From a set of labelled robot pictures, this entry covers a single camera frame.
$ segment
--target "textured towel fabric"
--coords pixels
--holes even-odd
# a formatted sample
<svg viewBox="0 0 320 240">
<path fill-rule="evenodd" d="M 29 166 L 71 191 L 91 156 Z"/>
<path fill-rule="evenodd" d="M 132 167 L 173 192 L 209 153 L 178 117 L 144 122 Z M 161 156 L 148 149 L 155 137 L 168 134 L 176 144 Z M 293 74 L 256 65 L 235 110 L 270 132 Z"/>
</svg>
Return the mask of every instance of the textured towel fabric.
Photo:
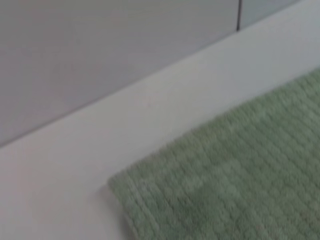
<svg viewBox="0 0 320 240">
<path fill-rule="evenodd" d="M 109 185 L 137 240 L 320 239 L 320 70 L 185 134 Z"/>
</svg>

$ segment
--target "white countertop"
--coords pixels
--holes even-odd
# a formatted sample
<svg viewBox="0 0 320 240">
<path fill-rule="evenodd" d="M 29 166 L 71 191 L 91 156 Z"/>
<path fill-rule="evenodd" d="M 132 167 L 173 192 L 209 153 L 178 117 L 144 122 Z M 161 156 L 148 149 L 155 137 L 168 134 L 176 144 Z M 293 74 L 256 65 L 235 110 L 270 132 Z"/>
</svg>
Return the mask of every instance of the white countertop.
<svg viewBox="0 0 320 240">
<path fill-rule="evenodd" d="M 132 239 L 106 180 L 320 66 L 319 16 L 320 1 L 301 1 L 1 148 L 1 240 Z"/>
</svg>

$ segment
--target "white surface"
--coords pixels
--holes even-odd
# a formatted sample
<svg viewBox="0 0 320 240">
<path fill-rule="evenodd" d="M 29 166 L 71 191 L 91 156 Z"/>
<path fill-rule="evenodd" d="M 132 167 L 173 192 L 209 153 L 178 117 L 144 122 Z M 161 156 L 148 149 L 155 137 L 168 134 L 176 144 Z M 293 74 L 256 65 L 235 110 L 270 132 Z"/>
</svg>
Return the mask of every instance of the white surface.
<svg viewBox="0 0 320 240">
<path fill-rule="evenodd" d="M 320 65 L 319 15 L 302 1 L 0 149 L 0 239 L 130 239 L 107 178 Z"/>
<path fill-rule="evenodd" d="M 242 0 L 241 27 L 247 27 L 256 21 L 283 9 L 285 6 L 301 0 Z"/>
<path fill-rule="evenodd" d="M 238 0 L 1 0 L 0 145 L 235 32 Z"/>
</svg>

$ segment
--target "towel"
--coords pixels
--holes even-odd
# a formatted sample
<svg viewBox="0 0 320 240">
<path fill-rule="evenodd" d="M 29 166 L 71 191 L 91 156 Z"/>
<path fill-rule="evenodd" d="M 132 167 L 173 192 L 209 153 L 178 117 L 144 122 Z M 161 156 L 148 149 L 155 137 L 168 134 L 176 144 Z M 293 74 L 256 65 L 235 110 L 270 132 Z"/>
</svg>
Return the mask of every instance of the towel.
<svg viewBox="0 0 320 240">
<path fill-rule="evenodd" d="M 137 240 L 320 239 L 320 70 L 109 180 Z"/>
</svg>

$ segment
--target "gray wall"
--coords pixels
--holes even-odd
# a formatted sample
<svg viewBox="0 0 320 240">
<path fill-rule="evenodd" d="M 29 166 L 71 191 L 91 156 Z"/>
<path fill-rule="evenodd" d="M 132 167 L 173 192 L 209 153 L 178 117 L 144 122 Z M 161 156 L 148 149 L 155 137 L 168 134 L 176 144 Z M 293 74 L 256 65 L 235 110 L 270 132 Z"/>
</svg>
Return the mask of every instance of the gray wall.
<svg viewBox="0 0 320 240">
<path fill-rule="evenodd" d="M 254 22 L 299 0 L 242 0 L 241 27 Z"/>
<path fill-rule="evenodd" d="M 236 29 L 238 0 L 2 0 L 0 144 Z"/>
</svg>

